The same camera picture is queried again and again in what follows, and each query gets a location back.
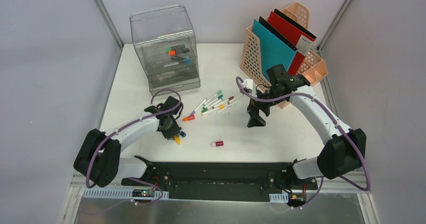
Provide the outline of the orange red short marker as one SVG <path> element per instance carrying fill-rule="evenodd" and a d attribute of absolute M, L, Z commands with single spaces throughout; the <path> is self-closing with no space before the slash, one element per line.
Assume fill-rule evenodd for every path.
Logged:
<path fill-rule="evenodd" d="M 182 119 L 184 122 L 195 120 L 195 115 L 189 115 Z"/>

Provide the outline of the blue cap black highlighter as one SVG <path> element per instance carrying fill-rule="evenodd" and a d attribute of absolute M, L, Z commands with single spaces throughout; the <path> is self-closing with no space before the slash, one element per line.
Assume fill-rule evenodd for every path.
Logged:
<path fill-rule="evenodd" d="M 175 62 L 178 62 L 178 63 L 184 63 L 184 64 L 191 64 L 192 63 L 191 59 L 183 58 L 183 57 L 179 57 L 179 56 L 171 56 L 170 59 L 175 61 Z"/>

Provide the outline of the orange cap black highlighter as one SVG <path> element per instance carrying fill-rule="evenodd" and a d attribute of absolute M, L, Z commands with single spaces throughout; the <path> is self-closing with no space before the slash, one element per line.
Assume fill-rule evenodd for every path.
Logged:
<path fill-rule="evenodd" d="M 190 51 L 189 48 L 172 49 L 172 50 L 168 51 L 168 55 L 169 56 L 175 56 L 175 55 L 179 55 L 179 54 L 188 53 L 189 51 Z"/>

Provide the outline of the teal folder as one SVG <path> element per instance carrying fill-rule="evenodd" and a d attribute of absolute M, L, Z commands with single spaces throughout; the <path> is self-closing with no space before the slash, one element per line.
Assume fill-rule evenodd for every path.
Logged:
<path fill-rule="evenodd" d="M 261 67 L 264 77 L 269 80 L 267 70 L 281 64 L 289 70 L 297 52 L 297 48 L 271 26 L 263 17 L 255 20 L 252 33 L 259 38 Z"/>

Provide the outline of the green cap black highlighter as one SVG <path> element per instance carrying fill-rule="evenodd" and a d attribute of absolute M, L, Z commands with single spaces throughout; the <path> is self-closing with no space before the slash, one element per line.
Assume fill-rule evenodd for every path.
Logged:
<path fill-rule="evenodd" d="M 178 49 L 184 49 L 185 45 L 184 44 L 180 44 L 180 45 L 176 45 L 176 46 L 172 46 L 172 47 L 168 47 L 165 49 L 165 52 L 168 53 L 169 51 L 174 51 L 174 50 L 178 50 Z"/>

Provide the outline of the clear grey drawer organizer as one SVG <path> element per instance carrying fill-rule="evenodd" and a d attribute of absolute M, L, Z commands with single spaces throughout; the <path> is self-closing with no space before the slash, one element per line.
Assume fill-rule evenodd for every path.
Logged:
<path fill-rule="evenodd" d="M 183 5 L 171 5 L 130 16 L 132 42 L 148 80 L 149 92 L 164 89 L 184 91 L 200 87 L 196 36 Z M 192 60 L 178 63 L 165 52 L 168 47 L 184 44 L 188 53 L 176 56 Z"/>

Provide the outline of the red folder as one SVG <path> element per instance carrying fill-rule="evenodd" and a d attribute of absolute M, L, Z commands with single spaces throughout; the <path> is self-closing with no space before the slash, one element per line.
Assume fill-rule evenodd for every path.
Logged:
<path fill-rule="evenodd" d="M 270 13 L 267 21 L 296 47 L 296 55 L 287 71 L 290 75 L 296 75 L 316 40 L 316 36 L 278 9 Z"/>

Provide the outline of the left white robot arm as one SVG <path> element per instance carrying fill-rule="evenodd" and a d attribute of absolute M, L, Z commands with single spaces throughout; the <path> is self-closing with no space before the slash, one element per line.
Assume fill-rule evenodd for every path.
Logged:
<path fill-rule="evenodd" d="M 140 156 L 121 157 L 123 150 L 144 136 L 160 132 L 167 140 L 173 140 L 181 132 L 176 122 L 183 103 L 170 96 L 164 103 L 152 105 L 135 119 L 115 129 L 90 130 L 73 163 L 75 171 L 84 175 L 89 186 L 105 187 L 115 179 L 134 178 L 141 186 L 149 185 L 153 172 L 148 162 Z"/>

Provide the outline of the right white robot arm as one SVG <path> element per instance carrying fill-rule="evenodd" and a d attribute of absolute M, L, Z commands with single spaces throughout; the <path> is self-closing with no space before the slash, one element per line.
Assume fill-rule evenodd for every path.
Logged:
<path fill-rule="evenodd" d="M 252 79 L 236 79 L 241 93 L 250 98 L 247 126 L 265 126 L 266 122 L 259 112 L 269 116 L 271 107 L 286 101 L 303 114 L 324 145 L 317 157 L 295 161 L 290 165 L 285 175 L 287 186 L 297 189 L 307 178 L 323 176 L 334 179 L 363 166 L 366 135 L 361 129 L 353 129 L 339 120 L 322 103 L 302 74 L 291 76 L 281 64 L 269 68 L 266 73 L 270 86 L 265 91 L 257 90 Z"/>

